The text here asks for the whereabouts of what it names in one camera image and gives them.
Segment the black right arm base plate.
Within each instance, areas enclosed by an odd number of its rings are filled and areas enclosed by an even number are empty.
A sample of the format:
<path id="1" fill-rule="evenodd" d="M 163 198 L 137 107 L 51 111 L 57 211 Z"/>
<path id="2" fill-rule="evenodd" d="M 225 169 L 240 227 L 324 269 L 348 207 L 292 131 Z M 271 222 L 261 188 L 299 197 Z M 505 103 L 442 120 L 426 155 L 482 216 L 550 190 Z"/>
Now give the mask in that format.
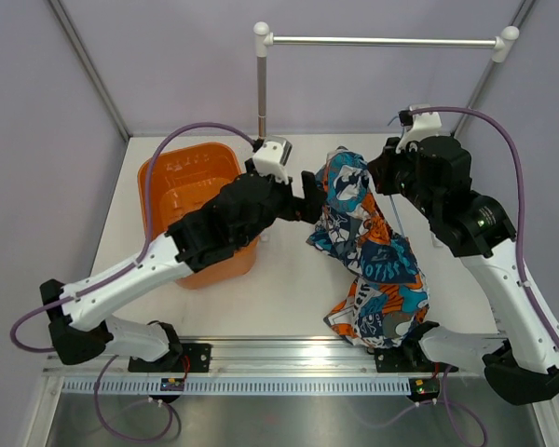
<path id="1" fill-rule="evenodd" d="M 378 373 L 433 373 L 436 363 L 429 360 L 421 350 L 397 346 L 390 349 L 374 349 L 373 357 Z"/>

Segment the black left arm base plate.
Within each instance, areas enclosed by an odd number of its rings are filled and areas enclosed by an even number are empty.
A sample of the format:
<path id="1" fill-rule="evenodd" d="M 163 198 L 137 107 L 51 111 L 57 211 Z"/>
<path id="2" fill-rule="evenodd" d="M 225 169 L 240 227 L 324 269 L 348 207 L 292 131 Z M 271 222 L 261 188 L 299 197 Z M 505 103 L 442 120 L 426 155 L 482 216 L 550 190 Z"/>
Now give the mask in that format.
<path id="1" fill-rule="evenodd" d="M 152 362 L 130 359 L 130 373 L 207 373 L 210 370 L 212 345 L 207 343 L 181 342 L 174 345 L 162 358 Z"/>

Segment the light blue clothes hanger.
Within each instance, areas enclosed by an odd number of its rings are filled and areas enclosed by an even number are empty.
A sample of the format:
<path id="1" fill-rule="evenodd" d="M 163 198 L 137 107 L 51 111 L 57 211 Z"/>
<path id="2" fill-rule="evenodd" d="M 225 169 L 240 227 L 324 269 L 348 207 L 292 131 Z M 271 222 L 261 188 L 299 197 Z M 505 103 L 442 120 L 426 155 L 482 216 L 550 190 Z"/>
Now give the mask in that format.
<path id="1" fill-rule="evenodd" d="M 401 137 L 404 135 L 405 128 L 402 126 L 402 124 L 401 124 L 401 122 L 400 122 L 400 118 L 399 118 L 398 115 L 395 115 L 394 117 L 392 117 L 392 118 L 390 119 L 390 121 L 388 122 L 388 127 L 391 126 L 393 123 L 398 123 L 398 124 L 399 124 L 400 131 L 401 131 L 401 132 L 400 132 L 400 138 L 401 138 Z M 392 210 L 393 210 L 393 213 L 394 213 L 394 216 L 395 216 L 397 225 L 398 225 L 398 227 L 399 227 L 399 234 L 400 234 L 403 238 L 407 238 L 407 237 L 406 237 L 406 234 L 404 233 L 404 228 L 403 228 L 403 225 L 402 225 L 402 220 L 401 220 L 401 218 L 400 218 L 400 214 L 399 214 L 399 212 L 398 212 L 397 204 L 396 204 L 395 199 L 394 199 L 394 197 L 395 197 L 396 194 L 400 195 L 400 194 L 402 193 L 402 187 L 401 187 L 401 186 L 397 186 L 397 187 L 396 187 L 396 191 L 397 191 L 396 193 L 394 193 L 393 195 L 390 195 L 390 196 L 389 196 L 389 200 L 390 200 L 390 204 L 391 204 L 391 207 L 392 207 Z"/>

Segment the colourful patterned shorts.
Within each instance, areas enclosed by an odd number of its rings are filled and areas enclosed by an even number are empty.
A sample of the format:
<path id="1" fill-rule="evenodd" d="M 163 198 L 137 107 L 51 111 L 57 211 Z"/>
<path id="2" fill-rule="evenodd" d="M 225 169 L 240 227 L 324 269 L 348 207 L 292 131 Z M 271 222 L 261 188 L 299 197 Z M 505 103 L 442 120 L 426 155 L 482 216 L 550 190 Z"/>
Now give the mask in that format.
<path id="1" fill-rule="evenodd" d="M 429 310 L 429 289 L 409 240 L 377 205 L 361 155 L 338 147 L 315 180 L 327 197 L 307 244 L 354 276 L 346 298 L 324 323 L 351 345 L 401 345 Z"/>

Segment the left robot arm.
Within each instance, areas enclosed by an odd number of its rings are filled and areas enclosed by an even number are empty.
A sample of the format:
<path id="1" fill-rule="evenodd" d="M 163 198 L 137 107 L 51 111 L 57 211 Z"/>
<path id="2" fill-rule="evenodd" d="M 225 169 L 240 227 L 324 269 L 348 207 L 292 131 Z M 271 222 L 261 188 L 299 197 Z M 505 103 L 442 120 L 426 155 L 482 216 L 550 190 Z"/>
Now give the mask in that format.
<path id="1" fill-rule="evenodd" d="M 145 251 L 90 278 L 40 287 L 50 339 L 61 362 L 77 365 L 103 353 L 127 356 L 155 371 L 171 371 L 184 349 L 173 327 L 115 317 L 124 305 L 166 283 L 232 258 L 277 219 L 315 223 L 326 193 L 313 173 L 301 175 L 304 194 L 290 183 L 252 170 L 150 242 Z"/>

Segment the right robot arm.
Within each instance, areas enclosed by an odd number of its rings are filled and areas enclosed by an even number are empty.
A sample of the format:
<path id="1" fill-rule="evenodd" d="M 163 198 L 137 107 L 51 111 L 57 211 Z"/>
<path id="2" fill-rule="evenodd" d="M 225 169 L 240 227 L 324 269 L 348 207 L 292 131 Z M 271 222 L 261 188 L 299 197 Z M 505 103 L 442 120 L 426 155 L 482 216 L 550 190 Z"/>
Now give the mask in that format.
<path id="1" fill-rule="evenodd" d="M 559 394 L 559 348 L 525 294 L 511 219 L 494 198 L 472 190 L 470 166 L 470 153 L 445 136 L 409 143 L 391 137 L 368 164 L 376 192 L 405 197 L 427 219 L 478 282 L 498 322 L 495 334 L 423 322 L 403 343 L 404 361 L 416 370 L 438 363 L 480 374 L 512 405 L 551 400 Z M 559 324 L 552 326 L 559 337 Z"/>

